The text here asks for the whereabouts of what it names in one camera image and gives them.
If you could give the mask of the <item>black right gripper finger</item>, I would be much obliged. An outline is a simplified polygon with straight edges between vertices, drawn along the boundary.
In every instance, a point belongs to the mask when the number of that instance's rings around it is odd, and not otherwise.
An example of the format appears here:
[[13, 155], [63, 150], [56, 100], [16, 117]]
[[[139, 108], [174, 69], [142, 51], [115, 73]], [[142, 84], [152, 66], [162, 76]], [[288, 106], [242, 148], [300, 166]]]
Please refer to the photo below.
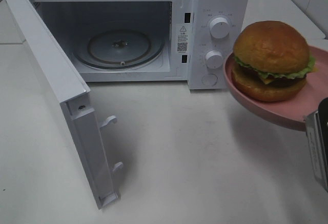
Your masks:
[[304, 117], [315, 180], [327, 191], [327, 102]]

